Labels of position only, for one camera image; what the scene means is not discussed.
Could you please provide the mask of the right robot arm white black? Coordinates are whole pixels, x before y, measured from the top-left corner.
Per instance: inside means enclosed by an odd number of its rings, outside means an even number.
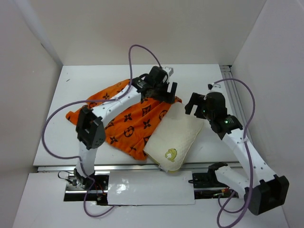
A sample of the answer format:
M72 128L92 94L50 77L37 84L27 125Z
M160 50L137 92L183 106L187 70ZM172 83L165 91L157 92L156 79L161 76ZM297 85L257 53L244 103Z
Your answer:
M208 167L207 180L212 186L226 185L244 199L247 208L254 215L282 206L285 203L289 181L278 176L262 159L250 140L240 121L228 114L226 100L220 92L207 95L193 93L185 106L190 114L196 106L195 117L205 119L214 133L218 135L234 153L247 176L232 170L225 162L217 162Z

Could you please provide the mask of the orange patterned pillowcase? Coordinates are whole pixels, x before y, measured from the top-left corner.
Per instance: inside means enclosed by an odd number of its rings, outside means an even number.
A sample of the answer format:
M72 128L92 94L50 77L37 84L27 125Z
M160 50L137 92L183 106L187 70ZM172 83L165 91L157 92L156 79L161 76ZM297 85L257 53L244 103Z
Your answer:
M90 96L88 100L108 100L128 84L129 79L118 82ZM152 98L142 99L110 121L105 127L106 142L135 160L146 160L148 155L143 151L144 147L171 105ZM66 114L66 119L73 125L77 124L80 109Z

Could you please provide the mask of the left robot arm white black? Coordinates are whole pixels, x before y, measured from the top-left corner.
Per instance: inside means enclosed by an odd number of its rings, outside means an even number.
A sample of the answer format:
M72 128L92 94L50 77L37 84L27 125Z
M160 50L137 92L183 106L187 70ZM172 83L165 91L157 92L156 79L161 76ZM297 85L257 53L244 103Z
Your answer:
M93 186L96 152L106 140L105 127L112 119L141 99L150 97L173 103L177 83L173 82L171 91L167 91L173 69L166 67L165 70L167 72L161 76L148 73L143 79L134 78L131 85L127 85L113 97L113 101L103 102L94 108L83 107L80 110L76 125L80 161L77 162L74 175L82 189L87 190Z

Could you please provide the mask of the cream white pillow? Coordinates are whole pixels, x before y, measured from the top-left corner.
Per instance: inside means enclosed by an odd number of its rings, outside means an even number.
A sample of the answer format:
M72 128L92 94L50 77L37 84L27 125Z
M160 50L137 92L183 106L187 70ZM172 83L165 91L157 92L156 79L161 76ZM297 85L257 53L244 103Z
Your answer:
M204 120L185 114L185 105L176 102L144 147L144 152L165 172L178 171L204 126Z

